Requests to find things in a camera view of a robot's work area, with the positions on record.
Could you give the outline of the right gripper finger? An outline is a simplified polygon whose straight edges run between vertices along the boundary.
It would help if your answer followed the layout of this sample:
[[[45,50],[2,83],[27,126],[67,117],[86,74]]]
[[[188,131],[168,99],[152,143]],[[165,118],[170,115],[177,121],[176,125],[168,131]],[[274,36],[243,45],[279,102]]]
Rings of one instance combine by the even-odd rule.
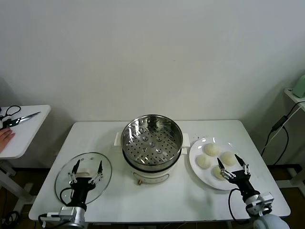
[[[250,176],[249,165],[246,164],[244,162],[244,160],[242,158],[240,158],[237,154],[235,154],[235,158],[238,161],[238,163],[240,164],[240,166],[242,167],[242,169],[235,171],[234,174],[237,177],[241,177],[241,176],[249,177]]]
[[[221,160],[219,158],[217,158],[217,162],[218,162],[218,166],[220,169],[220,175],[227,181],[229,181],[230,183],[233,183],[233,181],[236,178],[236,175],[229,172],[228,170],[225,169],[224,165],[222,164]]]

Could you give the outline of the person's bare hand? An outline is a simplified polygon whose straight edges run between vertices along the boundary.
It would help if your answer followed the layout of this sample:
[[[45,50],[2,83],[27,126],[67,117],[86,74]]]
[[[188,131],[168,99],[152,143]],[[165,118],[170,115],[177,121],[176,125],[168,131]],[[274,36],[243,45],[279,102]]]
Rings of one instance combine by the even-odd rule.
[[[15,133],[10,128],[0,130],[0,152],[4,150],[14,136]]]

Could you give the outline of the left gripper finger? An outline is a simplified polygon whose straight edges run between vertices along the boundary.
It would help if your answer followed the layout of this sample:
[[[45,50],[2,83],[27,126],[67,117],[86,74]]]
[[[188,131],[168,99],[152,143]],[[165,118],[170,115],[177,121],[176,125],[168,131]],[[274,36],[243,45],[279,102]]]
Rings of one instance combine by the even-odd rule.
[[[102,172],[103,172],[103,167],[102,167],[102,160],[100,161],[97,174],[94,175],[89,181],[89,184],[96,184],[100,179],[102,178]]]
[[[70,184],[77,183],[76,173],[79,168],[79,165],[80,165],[80,160],[77,161],[77,163],[73,166],[72,171],[69,172],[69,177],[70,177],[69,183]]]

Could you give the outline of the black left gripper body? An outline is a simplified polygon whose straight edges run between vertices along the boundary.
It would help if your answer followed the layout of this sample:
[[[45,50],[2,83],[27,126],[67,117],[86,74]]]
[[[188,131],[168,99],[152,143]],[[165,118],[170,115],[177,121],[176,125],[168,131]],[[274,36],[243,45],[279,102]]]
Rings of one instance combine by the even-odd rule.
[[[70,201],[70,207],[86,208],[88,192],[95,189],[96,185],[89,182],[89,177],[78,177],[76,180],[76,183],[71,184],[73,195]]]

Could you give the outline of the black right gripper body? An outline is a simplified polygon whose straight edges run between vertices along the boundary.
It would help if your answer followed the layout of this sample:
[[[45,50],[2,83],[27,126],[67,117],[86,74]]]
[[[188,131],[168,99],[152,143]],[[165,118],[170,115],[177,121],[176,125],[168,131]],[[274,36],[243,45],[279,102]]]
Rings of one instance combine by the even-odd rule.
[[[234,177],[229,178],[228,181],[238,186],[242,197],[250,198],[252,196],[260,194],[259,191],[254,189],[254,187],[249,181],[251,175],[245,174],[243,170],[234,171],[232,172],[232,174],[234,175]]]

